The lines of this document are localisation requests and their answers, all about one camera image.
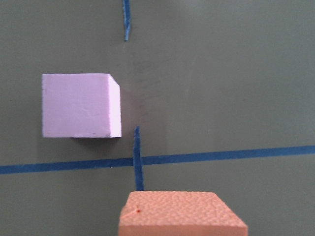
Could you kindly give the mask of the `orange foam cube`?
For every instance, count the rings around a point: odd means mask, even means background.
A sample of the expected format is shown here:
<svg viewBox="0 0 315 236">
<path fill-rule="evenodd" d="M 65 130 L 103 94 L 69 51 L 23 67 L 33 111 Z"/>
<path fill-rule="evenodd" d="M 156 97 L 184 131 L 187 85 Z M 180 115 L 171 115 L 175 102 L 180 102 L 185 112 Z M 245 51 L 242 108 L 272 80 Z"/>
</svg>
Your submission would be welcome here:
<svg viewBox="0 0 315 236">
<path fill-rule="evenodd" d="M 120 236 L 246 236 L 247 225 L 212 192 L 134 191 Z"/>
</svg>

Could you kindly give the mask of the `light pink foam cube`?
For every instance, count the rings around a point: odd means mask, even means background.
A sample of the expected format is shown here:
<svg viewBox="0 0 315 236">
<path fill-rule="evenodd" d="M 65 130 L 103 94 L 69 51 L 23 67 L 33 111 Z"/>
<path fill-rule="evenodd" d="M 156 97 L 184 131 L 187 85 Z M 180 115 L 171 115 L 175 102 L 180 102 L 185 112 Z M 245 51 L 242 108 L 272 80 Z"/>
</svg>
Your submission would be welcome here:
<svg viewBox="0 0 315 236">
<path fill-rule="evenodd" d="M 43 74 L 45 138 L 119 138 L 121 89 L 110 74 Z"/>
</svg>

